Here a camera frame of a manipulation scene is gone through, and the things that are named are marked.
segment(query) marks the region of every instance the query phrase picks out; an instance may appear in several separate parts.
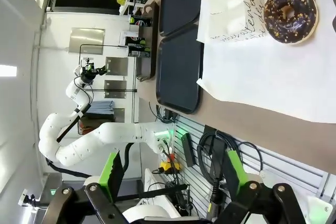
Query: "yellow and black device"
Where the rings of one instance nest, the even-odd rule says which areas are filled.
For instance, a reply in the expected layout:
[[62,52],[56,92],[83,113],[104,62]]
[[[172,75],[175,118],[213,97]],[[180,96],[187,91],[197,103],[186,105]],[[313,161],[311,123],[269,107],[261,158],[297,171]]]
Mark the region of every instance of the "yellow and black device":
[[[174,163],[176,173],[179,174],[181,171],[181,167],[179,163]],[[174,168],[172,167],[170,162],[161,162],[160,167],[154,171],[152,171],[153,174],[165,174],[165,175],[171,175],[174,174]]]

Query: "donut hole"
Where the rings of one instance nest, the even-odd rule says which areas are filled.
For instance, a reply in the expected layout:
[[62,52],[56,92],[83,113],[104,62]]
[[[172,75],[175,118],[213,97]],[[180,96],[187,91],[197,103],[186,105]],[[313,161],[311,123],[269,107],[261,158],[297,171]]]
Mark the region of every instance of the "donut hole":
[[282,10],[282,16],[284,19],[290,19],[290,18],[293,18],[294,15],[295,15],[295,11],[293,9],[293,7],[291,6],[284,6],[283,8],[281,8]]

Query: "slatted metal panel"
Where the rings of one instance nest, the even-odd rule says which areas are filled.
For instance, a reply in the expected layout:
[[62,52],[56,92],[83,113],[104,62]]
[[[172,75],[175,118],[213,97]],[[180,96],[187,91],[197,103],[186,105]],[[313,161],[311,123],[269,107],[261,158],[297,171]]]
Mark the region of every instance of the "slatted metal panel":
[[[186,117],[179,116],[174,127],[174,154],[177,161],[182,165],[182,172],[180,178],[186,183],[191,185],[191,197],[193,198],[193,203],[198,210],[200,217],[206,217],[206,212],[208,209],[209,199],[212,192],[212,186],[206,181],[202,176],[200,167],[198,166],[197,160],[197,145],[199,143],[200,137],[203,135],[204,125],[192,121]],[[193,167],[186,167],[185,156],[183,153],[181,136],[186,132],[190,133],[193,150],[196,155],[197,165]],[[259,174],[260,171],[260,161],[257,152],[250,146],[242,145],[241,152],[243,156],[243,166],[246,172],[252,174]],[[259,147],[264,164],[264,175],[271,176],[272,178],[277,178],[281,182],[288,183],[295,190],[311,196],[323,196],[328,191],[330,198],[335,197],[336,194],[336,176],[328,175],[328,173],[316,169],[314,167],[308,166],[306,164],[300,163],[293,159],[287,158],[285,156],[279,155],[270,150]],[[211,161],[208,157],[203,157],[206,166],[210,168]],[[171,175],[165,176],[161,175],[166,181],[172,181],[173,177]],[[230,202],[230,197],[227,197],[227,203]]]

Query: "chocolate donut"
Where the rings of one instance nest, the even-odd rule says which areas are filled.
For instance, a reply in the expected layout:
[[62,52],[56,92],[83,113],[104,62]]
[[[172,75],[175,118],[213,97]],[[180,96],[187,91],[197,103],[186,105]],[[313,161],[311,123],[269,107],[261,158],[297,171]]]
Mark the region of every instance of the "chocolate donut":
[[314,32],[318,10],[314,0],[267,0],[264,19],[266,29],[275,40],[297,44]]

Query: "fluorescent light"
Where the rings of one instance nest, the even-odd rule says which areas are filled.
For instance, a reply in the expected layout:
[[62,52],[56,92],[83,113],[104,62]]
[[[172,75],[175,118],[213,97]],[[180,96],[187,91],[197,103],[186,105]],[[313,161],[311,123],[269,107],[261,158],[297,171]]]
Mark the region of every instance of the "fluorescent light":
[[0,77],[15,77],[17,67],[0,65]]

